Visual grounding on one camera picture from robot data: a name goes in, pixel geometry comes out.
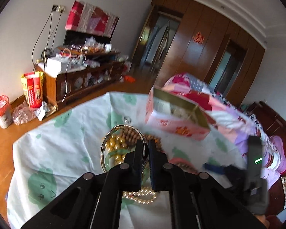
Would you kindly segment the pink metal tin box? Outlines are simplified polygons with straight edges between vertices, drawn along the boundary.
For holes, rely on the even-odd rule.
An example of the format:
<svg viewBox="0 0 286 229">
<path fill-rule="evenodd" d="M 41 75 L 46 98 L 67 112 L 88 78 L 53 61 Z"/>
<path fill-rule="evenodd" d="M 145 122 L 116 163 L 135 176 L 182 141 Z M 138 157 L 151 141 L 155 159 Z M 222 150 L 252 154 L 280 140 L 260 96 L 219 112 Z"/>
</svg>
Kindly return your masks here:
<svg viewBox="0 0 286 229">
<path fill-rule="evenodd" d="M 156 86 L 148 95 L 145 123 L 198 141 L 204 140 L 211 131 L 207 115 L 199 105 Z"/>
</svg>

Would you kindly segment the wooden headboard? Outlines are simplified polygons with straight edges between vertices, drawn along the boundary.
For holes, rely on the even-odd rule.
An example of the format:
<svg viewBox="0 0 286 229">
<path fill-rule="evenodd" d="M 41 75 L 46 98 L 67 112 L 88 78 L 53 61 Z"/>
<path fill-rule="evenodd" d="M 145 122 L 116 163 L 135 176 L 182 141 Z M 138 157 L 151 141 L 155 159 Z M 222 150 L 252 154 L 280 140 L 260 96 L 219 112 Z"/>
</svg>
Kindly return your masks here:
<svg viewBox="0 0 286 229">
<path fill-rule="evenodd" d="M 263 131 L 268 136 L 276 135 L 282 139 L 286 157 L 286 120 L 262 101 L 253 102 L 247 108 L 247 111 L 256 115 L 257 120 L 263 127 Z"/>
</svg>

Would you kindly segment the white green patterned tablecloth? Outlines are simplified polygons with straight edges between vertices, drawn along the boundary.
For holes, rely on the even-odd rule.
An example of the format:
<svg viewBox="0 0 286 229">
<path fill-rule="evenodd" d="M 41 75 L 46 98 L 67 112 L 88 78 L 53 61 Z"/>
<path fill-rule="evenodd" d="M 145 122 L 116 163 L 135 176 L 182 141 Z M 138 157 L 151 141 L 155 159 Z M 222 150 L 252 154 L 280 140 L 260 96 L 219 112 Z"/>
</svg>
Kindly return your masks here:
<svg viewBox="0 0 286 229">
<path fill-rule="evenodd" d="M 205 163 L 245 168 L 237 146 L 212 128 L 202 141 L 145 124 L 148 97 L 109 92 L 24 134 L 13 144 L 14 174 L 7 194 L 12 228 L 25 222 L 86 172 L 100 174 L 100 147 L 113 126 L 130 120 L 144 134 L 160 138 L 169 161 L 188 172 Z"/>
</svg>

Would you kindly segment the pink patchwork quilt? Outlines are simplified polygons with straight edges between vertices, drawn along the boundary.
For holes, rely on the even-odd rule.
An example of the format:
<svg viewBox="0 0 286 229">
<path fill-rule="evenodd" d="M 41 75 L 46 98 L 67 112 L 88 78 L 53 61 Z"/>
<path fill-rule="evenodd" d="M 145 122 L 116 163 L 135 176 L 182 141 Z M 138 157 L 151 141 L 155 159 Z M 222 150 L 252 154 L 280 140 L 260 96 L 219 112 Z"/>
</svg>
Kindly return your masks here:
<svg viewBox="0 0 286 229">
<path fill-rule="evenodd" d="M 243 158 L 247 155 L 247 139 L 250 135 L 261 139 L 263 145 L 262 178 L 271 188 L 286 171 L 283 140 L 268 136 L 255 114 L 245 114 L 216 93 L 203 81 L 182 73 L 172 76 L 163 90 L 198 104 L 206 113 L 209 122 L 230 142 L 237 146 Z"/>
</svg>

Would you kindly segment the crumpled plastic bag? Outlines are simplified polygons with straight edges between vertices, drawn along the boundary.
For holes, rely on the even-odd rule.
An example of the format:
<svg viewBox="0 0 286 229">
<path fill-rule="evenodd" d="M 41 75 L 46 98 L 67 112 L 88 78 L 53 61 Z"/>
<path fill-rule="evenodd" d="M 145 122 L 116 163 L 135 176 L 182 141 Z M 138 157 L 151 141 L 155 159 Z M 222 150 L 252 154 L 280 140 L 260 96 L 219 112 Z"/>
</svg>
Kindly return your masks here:
<svg viewBox="0 0 286 229">
<path fill-rule="evenodd" d="M 37 109 L 28 106 L 27 101 L 24 101 L 12 113 L 14 124 L 17 126 L 28 123 L 36 118 Z"/>
</svg>

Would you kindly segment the orange item on floor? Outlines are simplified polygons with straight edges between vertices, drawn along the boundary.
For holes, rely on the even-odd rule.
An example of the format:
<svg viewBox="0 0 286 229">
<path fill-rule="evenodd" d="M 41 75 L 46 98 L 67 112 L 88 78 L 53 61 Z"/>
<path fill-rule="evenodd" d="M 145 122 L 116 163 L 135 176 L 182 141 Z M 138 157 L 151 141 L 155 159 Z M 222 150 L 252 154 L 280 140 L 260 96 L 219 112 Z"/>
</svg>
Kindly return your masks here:
<svg viewBox="0 0 286 229">
<path fill-rule="evenodd" d="M 124 76 L 124 81 L 128 82 L 128 83 L 134 83 L 136 81 L 136 79 L 134 77 L 132 77 L 132 76 L 125 75 Z"/>
</svg>

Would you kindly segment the bin with red bag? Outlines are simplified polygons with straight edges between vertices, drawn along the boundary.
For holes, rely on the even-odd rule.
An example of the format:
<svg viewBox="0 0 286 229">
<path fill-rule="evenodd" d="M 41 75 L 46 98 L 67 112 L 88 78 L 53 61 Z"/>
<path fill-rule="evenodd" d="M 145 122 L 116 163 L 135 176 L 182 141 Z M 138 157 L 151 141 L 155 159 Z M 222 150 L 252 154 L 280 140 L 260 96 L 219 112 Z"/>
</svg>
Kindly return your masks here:
<svg viewBox="0 0 286 229">
<path fill-rule="evenodd" d="M 9 97 L 6 95 L 0 96 L 0 127 L 2 129 L 7 129 L 13 122 Z"/>
</svg>

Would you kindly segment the wooden tv cabinet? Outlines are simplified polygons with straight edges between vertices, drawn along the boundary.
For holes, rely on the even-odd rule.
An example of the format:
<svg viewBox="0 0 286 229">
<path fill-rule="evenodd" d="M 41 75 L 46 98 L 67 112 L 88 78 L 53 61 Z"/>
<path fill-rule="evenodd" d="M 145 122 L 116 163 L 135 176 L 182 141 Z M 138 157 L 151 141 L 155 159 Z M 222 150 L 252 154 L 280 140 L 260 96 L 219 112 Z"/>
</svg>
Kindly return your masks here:
<svg viewBox="0 0 286 229">
<path fill-rule="evenodd" d="M 125 61 L 119 61 L 120 52 L 81 52 L 59 47 L 56 57 L 69 58 L 71 69 L 56 76 L 45 71 L 46 63 L 36 64 L 37 71 L 44 71 L 43 99 L 56 109 L 69 102 L 118 81 Z"/>
</svg>

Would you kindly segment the red yellow paper bag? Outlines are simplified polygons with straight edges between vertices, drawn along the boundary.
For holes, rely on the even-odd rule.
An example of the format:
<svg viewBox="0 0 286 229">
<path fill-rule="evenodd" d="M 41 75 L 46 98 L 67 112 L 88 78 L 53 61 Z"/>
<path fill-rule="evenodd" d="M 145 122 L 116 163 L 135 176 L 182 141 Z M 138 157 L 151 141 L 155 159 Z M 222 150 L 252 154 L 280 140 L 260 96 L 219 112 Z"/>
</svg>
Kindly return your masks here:
<svg viewBox="0 0 286 229">
<path fill-rule="evenodd" d="M 21 77 L 22 89 L 30 108 L 38 109 L 43 101 L 44 72 L 35 71 L 23 74 Z"/>
</svg>

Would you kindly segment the white box on cabinet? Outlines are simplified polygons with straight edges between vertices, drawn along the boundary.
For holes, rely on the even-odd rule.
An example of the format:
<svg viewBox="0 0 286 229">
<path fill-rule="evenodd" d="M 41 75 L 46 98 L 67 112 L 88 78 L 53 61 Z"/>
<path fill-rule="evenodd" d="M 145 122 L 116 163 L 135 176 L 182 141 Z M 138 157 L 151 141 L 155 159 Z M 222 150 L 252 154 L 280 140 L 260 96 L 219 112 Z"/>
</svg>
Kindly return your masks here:
<svg viewBox="0 0 286 229">
<path fill-rule="evenodd" d="M 56 76 L 71 69 L 70 59 L 63 57 L 50 57 L 47 59 L 45 71 Z"/>
</svg>

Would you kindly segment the red double happiness sticker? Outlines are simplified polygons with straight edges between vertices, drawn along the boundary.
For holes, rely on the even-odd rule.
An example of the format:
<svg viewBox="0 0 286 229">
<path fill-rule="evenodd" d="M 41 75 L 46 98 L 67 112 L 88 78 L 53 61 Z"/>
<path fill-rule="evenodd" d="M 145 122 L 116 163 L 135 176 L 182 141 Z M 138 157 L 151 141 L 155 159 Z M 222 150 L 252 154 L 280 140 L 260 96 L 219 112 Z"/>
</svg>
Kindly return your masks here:
<svg viewBox="0 0 286 229">
<path fill-rule="evenodd" d="M 205 40 L 204 35 L 201 32 L 197 32 L 196 35 L 193 37 L 193 42 L 196 44 L 203 44 Z"/>
</svg>

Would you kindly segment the wooden wardrobe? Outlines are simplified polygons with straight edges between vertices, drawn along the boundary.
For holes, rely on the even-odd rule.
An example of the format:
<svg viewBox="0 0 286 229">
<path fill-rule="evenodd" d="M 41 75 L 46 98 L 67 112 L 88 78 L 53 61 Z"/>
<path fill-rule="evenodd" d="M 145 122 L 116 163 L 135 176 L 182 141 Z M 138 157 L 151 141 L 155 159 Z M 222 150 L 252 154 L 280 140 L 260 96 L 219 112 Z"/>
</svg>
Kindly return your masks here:
<svg viewBox="0 0 286 229">
<path fill-rule="evenodd" d="M 201 81 L 211 81 L 230 42 L 245 50 L 245 57 L 234 83 L 225 96 L 240 106 L 262 62 L 265 49 L 242 27 L 223 14 L 194 0 L 152 0 L 144 28 L 156 23 L 156 14 L 166 12 L 180 20 L 179 27 L 164 59 L 155 83 L 163 86 L 175 74 L 188 72 Z M 205 40 L 193 42 L 197 32 Z"/>
</svg>

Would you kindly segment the black television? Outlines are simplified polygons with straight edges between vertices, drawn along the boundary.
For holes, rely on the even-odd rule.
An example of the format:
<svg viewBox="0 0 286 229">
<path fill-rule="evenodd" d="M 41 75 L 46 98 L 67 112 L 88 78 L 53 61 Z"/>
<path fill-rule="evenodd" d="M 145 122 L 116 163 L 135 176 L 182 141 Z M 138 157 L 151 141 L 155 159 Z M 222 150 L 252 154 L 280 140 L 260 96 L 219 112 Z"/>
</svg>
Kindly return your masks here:
<svg viewBox="0 0 286 229">
<path fill-rule="evenodd" d="M 65 38 L 63 44 L 66 46 L 70 46 L 73 44 L 76 45 L 84 45 L 86 39 L 93 37 L 96 42 L 101 44 L 109 44 L 111 42 L 111 37 L 92 35 L 87 33 L 81 33 L 77 31 L 66 31 Z"/>
</svg>

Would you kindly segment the red white cloth cover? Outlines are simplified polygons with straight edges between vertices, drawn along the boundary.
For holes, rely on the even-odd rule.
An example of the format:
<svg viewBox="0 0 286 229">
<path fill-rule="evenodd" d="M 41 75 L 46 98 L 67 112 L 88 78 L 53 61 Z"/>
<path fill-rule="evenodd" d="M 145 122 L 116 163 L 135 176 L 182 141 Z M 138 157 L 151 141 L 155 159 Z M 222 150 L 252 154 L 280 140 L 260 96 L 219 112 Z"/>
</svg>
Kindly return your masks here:
<svg viewBox="0 0 286 229">
<path fill-rule="evenodd" d="M 65 25 L 66 31 L 76 31 L 110 38 L 119 17 L 92 4 L 75 0 Z"/>
</svg>

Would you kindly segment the wall power socket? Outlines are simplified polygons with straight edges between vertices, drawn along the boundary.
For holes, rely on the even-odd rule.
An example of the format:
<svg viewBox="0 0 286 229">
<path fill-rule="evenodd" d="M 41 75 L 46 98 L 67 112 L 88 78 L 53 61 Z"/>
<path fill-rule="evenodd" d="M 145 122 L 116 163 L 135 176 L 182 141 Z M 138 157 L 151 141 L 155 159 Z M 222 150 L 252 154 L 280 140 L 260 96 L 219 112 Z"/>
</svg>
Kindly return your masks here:
<svg viewBox="0 0 286 229">
<path fill-rule="evenodd" d="M 65 10 L 65 7 L 63 5 L 53 5 L 52 11 L 57 13 L 63 13 Z"/>
</svg>

